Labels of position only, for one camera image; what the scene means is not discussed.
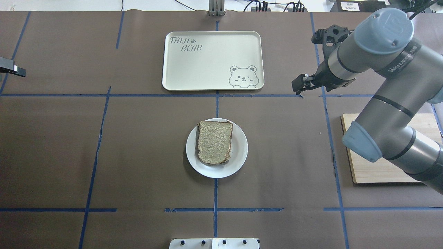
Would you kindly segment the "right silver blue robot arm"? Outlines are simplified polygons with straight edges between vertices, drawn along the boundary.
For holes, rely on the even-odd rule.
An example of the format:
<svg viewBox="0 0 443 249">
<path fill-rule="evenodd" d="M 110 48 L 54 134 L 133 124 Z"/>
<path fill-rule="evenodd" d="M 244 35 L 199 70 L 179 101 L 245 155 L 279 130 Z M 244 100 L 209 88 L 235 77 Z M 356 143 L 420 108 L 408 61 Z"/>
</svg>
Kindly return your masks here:
<svg viewBox="0 0 443 249">
<path fill-rule="evenodd" d="M 442 102 L 442 55 L 414 37 L 405 12 L 383 8 L 353 31 L 332 25 L 311 39 L 323 44 L 324 61 L 313 75 L 292 81 L 296 94 L 352 83 L 371 69 L 385 78 L 342 137 L 342 143 L 370 162 L 384 158 L 405 174 L 442 193 L 442 145 L 409 126 L 425 104 Z"/>
</svg>

